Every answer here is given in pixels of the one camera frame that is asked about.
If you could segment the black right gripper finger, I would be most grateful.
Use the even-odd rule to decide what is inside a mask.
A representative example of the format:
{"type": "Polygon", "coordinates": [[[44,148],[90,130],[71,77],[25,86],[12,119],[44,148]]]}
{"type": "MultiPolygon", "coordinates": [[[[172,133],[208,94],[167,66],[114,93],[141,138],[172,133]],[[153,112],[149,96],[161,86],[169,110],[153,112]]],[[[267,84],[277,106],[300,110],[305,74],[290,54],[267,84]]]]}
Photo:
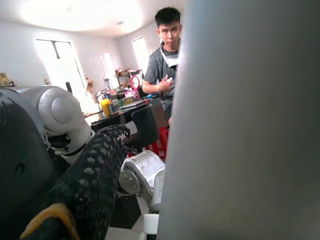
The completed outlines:
{"type": "Polygon", "coordinates": [[[103,240],[114,211],[121,166],[127,156],[124,125],[98,130],[79,158],[45,196],[21,240],[103,240]]]}

